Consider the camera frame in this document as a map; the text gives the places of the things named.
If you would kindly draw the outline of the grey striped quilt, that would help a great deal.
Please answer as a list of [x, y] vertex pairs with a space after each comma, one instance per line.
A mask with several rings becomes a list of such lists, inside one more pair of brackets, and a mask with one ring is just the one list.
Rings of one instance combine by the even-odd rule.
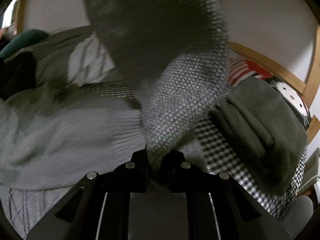
[[1, 205], [22, 239], [84, 175], [111, 172], [145, 146], [139, 103], [91, 27], [1, 62], [26, 51], [36, 87], [1, 99]]

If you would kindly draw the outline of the teal pillow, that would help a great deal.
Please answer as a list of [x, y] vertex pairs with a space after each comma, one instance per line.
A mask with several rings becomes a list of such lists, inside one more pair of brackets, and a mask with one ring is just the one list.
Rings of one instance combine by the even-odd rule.
[[11, 40], [2, 50], [1, 59], [6, 59], [14, 55], [19, 50], [35, 45], [46, 38], [49, 34], [46, 31], [38, 29], [30, 29], [17, 35], [13, 40]]

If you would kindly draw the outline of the black white checkered bedsheet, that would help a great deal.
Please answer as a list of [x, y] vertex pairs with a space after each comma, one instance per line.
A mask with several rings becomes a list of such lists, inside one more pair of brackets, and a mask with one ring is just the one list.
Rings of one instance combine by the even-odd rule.
[[266, 194], [253, 179], [243, 162], [238, 158], [225, 137], [209, 118], [202, 119], [180, 142], [178, 150], [186, 161], [202, 171], [217, 175], [227, 172], [242, 186], [269, 214], [279, 220], [288, 204], [297, 196], [302, 184], [307, 147], [298, 162], [289, 188], [284, 194]]

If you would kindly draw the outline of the wooden bed frame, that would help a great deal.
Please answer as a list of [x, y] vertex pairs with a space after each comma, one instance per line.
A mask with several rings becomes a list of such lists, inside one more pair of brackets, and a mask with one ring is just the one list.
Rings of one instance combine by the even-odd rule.
[[[267, 64], [302, 94], [319, 136], [319, 23], [304, 0], [220, 0], [232, 48]], [[82, 0], [18, 0], [17, 31], [54, 33], [88, 24]]]

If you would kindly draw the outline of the Hello Kitty black pillow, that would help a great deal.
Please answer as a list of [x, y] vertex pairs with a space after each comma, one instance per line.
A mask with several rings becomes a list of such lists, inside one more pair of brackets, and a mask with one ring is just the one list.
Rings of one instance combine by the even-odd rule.
[[302, 96], [295, 89], [252, 60], [240, 57], [230, 58], [228, 83], [231, 86], [237, 86], [250, 76], [264, 80], [276, 90], [292, 109], [304, 129], [308, 130], [311, 122], [310, 111]]

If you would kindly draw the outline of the black clothing pile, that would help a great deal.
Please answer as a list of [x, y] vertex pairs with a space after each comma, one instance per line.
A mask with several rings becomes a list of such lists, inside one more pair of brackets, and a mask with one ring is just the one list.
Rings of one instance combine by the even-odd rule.
[[1, 62], [1, 99], [7, 100], [23, 90], [35, 88], [37, 61], [26, 51], [7, 62]]

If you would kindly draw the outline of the dark green folded garment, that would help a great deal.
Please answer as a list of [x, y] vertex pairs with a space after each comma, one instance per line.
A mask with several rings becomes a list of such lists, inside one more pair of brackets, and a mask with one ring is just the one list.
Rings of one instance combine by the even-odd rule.
[[249, 77], [219, 98], [209, 116], [263, 191], [284, 194], [307, 135], [282, 96], [265, 81]]

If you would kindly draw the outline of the grey knit sweater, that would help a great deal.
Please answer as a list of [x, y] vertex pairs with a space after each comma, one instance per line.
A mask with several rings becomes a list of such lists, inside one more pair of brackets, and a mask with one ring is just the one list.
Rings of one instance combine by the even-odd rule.
[[142, 107], [152, 165], [207, 115], [227, 83], [219, 0], [84, 0], [87, 17]]

